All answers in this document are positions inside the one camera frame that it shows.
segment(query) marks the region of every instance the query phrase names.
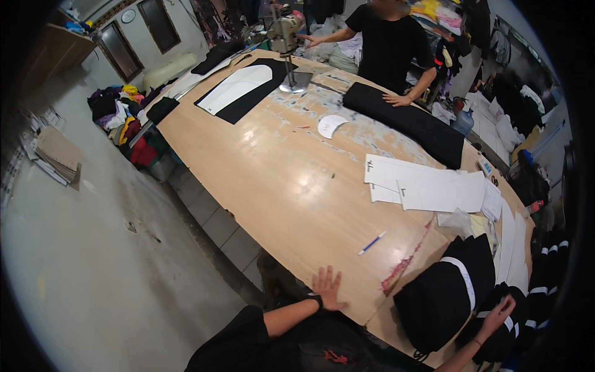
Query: paper stack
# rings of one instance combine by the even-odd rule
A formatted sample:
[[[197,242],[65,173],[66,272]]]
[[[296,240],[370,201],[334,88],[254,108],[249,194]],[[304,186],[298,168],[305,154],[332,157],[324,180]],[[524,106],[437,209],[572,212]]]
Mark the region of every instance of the paper stack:
[[[81,152],[58,129],[54,126],[48,126],[42,129],[37,138],[37,148],[35,151],[66,182],[72,183],[76,175]]]
[[[441,170],[367,154],[364,174],[372,202],[397,203],[404,210],[479,212],[486,194],[480,171]]]

